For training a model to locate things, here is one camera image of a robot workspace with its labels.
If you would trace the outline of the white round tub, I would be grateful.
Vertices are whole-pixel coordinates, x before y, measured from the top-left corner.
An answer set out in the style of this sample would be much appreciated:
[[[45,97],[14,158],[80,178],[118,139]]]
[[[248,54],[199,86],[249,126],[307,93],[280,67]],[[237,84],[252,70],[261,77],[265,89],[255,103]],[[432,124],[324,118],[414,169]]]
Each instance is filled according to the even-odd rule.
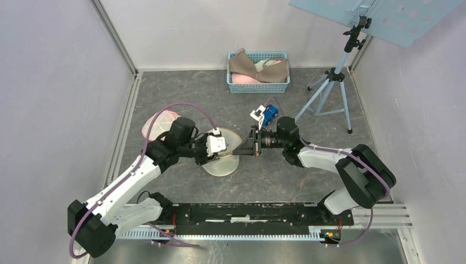
[[[233,173],[240,163],[239,156],[232,154],[233,150],[237,148],[242,142],[241,137],[234,131],[227,128],[219,128],[221,135],[226,140],[226,149],[219,152],[219,159],[211,161],[202,168],[212,176],[224,177]]]

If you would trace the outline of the white mesh laundry bag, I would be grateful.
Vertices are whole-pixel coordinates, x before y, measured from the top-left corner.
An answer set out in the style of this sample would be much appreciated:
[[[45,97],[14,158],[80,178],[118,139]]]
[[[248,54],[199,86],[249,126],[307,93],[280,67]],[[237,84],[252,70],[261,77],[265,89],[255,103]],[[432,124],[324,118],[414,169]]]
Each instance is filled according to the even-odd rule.
[[[156,116],[156,114],[154,114],[152,117],[150,117],[150,119],[147,120],[145,122],[144,126],[142,127],[141,133],[142,133],[142,136],[145,139],[148,136],[150,124],[151,124],[151,122],[152,122],[152,120],[154,119],[155,116]],[[156,121],[154,122],[154,124],[152,126],[151,132],[150,132],[149,137],[148,137],[149,141],[154,141],[161,133],[163,133],[165,131],[169,131],[173,121],[175,121],[179,117],[180,117],[180,115],[177,114],[176,112],[173,112],[173,111],[170,111],[170,110],[164,110],[158,116],[158,118],[156,119]]]

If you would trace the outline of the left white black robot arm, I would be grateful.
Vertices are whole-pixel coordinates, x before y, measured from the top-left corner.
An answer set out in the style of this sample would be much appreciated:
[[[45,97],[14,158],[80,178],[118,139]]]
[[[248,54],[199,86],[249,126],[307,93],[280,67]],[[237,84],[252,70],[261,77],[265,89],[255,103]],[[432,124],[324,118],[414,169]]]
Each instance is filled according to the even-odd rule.
[[[100,257],[117,237],[147,222],[168,223],[173,216],[170,206],[147,198],[140,204],[124,208],[146,184],[162,175],[181,157],[193,158],[204,165],[219,158],[226,150],[226,140],[219,128],[195,138],[194,121],[180,117],[168,131],[150,141],[134,163],[109,186],[85,202],[73,201],[67,209],[67,231],[71,236],[70,256]]]

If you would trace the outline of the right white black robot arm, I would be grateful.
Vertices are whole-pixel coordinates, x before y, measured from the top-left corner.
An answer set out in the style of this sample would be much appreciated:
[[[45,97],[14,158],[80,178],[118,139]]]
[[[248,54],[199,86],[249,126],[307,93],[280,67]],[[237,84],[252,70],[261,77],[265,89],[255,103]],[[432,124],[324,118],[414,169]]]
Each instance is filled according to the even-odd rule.
[[[346,210],[371,209],[389,197],[397,183],[394,174],[369,146],[359,144],[337,149],[312,144],[300,136],[291,117],[280,117],[274,131],[252,127],[248,138],[232,153],[258,157],[262,149],[279,148],[292,166],[322,169],[340,176],[344,187],[332,191],[318,203],[317,216],[324,224],[334,223]]]

